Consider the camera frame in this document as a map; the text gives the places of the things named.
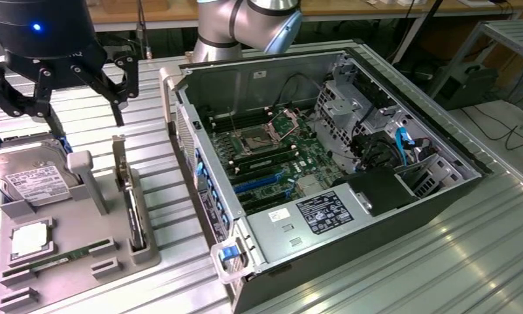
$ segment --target green circuit board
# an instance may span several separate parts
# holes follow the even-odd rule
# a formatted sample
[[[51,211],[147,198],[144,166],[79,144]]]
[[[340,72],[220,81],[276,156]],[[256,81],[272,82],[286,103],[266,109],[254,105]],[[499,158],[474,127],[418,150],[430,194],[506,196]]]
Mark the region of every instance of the green circuit board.
[[[289,116],[278,114],[274,117],[272,125],[274,132],[282,138],[281,141],[277,141],[270,136],[272,132],[266,124],[212,134],[213,147],[232,182],[241,177],[241,174],[236,174],[233,166],[229,165],[229,160],[240,160],[240,158],[257,156],[265,152],[272,152],[277,148],[296,145],[294,156],[292,153],[285,153],[288,154],[285,158],[292,160],[280,162],[274,166],[265,166],[264,163],[260,163],[258,171],[265,171],[265,175],[234,184],[236,188],[241,184],[254,183],[257,180],[266,178],[268,171],[274,175],[280,175],[276,183],[237,193],[242,207],[249,215],[276,206],[278,203],[286,203],[305,197],[309,191],[318,191],[320,187],[322,190],[329,188],[336,179],[345,175],[333,159],[328,156],[325,147],[317,138],[312,138],[312,129],[308,123],[300,116],[297,116],[296,122],[298,127],[293,130],[294,123]],[[298,180],[301,182],[317,181],[316,190],[313,189],[314,186],[302,190]]]

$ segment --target hard drive label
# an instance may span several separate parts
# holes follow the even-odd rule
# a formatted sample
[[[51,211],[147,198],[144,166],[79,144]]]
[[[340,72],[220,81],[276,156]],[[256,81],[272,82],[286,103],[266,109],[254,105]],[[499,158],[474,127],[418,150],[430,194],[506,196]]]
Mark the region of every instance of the hard drive label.
[[[68,185],[56,166],[7,175],[9,184],[31,203],[68,193]]]
[[[297,203],[297,206],[316,234],[322,234],[353,220],[353,216],[333,191]]]

